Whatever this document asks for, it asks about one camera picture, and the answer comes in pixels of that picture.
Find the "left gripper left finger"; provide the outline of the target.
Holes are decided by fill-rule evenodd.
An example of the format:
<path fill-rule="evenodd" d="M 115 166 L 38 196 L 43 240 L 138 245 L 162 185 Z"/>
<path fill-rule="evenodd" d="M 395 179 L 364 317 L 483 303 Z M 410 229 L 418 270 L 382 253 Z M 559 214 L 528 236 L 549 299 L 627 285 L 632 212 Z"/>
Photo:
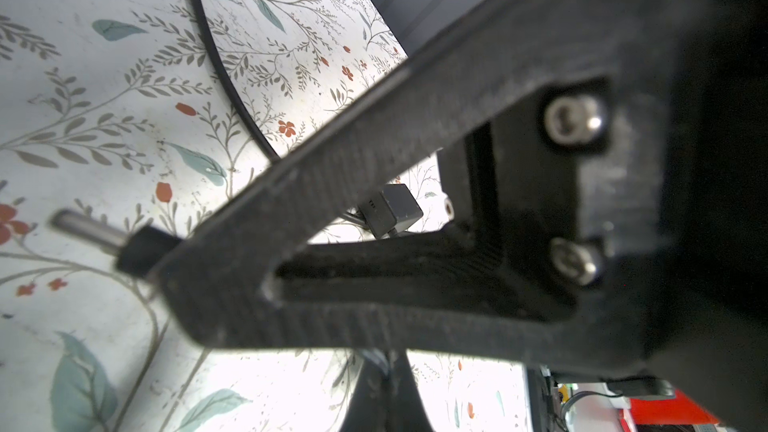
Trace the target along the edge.
<path fill-rule="evenodd" d="M 363 365 L 340 430 L 384 431 L 389 394 L 389 359 L 380 350 L 359 350 L 358 354 L 363 358 Z"/>

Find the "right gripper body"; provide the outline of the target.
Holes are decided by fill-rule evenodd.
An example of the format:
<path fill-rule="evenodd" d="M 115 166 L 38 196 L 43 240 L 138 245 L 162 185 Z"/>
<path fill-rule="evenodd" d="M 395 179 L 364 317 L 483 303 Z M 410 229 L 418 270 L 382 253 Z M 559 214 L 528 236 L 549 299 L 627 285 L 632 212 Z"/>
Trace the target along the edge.
<path fill-rule="evenodd" d="M 767 0 L 629 0 L 629 362 L 767 427 Z"/>

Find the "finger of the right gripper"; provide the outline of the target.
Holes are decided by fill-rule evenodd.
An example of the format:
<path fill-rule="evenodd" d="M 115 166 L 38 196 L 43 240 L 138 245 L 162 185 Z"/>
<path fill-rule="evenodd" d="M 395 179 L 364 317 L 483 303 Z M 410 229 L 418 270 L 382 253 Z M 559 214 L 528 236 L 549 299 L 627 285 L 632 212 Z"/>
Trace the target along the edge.
<path fill-rule="evenodd" d="M 153 270 L 209 348 L 629 362 L 629 0 L 486 0 Z M 423 217 L 345 219 L 387 184 Z"/>

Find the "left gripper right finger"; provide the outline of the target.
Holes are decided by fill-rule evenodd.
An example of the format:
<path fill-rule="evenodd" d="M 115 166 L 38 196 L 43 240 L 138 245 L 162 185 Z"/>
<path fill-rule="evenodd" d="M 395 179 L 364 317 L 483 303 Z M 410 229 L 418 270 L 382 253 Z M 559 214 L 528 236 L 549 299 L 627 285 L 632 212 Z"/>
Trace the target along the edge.
<path fill-rule="evenodd" d="M 405 351 L 389 354 L 388 430 L 432 432 L 416 380 Z"/>

